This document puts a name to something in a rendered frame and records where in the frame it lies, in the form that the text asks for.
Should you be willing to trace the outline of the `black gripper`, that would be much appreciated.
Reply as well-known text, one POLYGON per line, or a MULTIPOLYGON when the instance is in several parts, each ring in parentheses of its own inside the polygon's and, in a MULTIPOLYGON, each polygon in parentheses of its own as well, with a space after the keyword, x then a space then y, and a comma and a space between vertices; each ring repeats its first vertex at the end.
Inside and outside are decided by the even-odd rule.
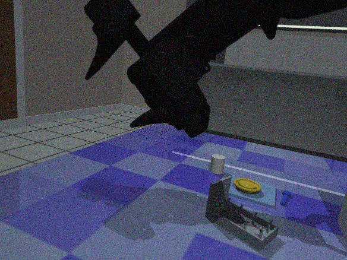
MULTIPOLYGON (((89 0, 84 6, 85 14, 94 23, 92 30, 97 37, 97 47, 93 62, 85 77, 88 81, 94 76, 112 55, 127 41, 141 58, 149 48, 162 38, 189 30, 193 41, 187 45, 196 62, 206 59, 207 62, 220 52, 210 43, 197 20, 191 6, 171 21, 157 35, 148 41, 135 22, 141 17, 130 0, 89 0)), ((190 138, 203 133, 209 124, 210 106, 207 102, 189 115, 177 119, 170 115, 164 106, 150 109, 131 122, 130 127, 168 123, 177 130, 184 130, 190 138)))

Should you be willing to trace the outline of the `grey dish rack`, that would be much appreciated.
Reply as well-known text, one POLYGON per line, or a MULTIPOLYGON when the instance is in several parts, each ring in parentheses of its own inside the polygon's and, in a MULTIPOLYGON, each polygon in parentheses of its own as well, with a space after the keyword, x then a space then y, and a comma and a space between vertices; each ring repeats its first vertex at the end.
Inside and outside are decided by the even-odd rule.
POLYGON ((247 211, 228 198, 231 176, 210 183, 205 217, 240 238, 257 250, 262 250, 276 236, 279 227, 247 211))

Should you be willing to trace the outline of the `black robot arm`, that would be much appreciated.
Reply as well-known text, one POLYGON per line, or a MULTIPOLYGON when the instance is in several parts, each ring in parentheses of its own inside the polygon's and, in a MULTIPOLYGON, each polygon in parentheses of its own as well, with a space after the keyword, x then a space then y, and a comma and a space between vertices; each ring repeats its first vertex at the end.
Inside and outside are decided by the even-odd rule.
MULTIPOLYGON (((259 25, 271 40, 280 18, 301 19, 346 7, 347 0, 196 0, 191 10, 210 43, 221 52, 259 25)), ((164 106, 177 119, 207 101, 197 82, 211 67, 205 58, 195 61, 187 48, 192 41, 184 28, 162 38, 127 69, 128 79, 148 107, 164 106)))

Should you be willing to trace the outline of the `grey cylinder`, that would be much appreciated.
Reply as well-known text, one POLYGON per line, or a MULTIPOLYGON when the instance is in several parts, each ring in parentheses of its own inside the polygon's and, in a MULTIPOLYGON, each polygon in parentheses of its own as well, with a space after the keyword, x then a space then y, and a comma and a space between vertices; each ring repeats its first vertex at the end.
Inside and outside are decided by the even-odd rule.
POLYGON ((225 157, 219 154, 213 154, 210 162, 210 172, 222 174, 225 165, 225 157))

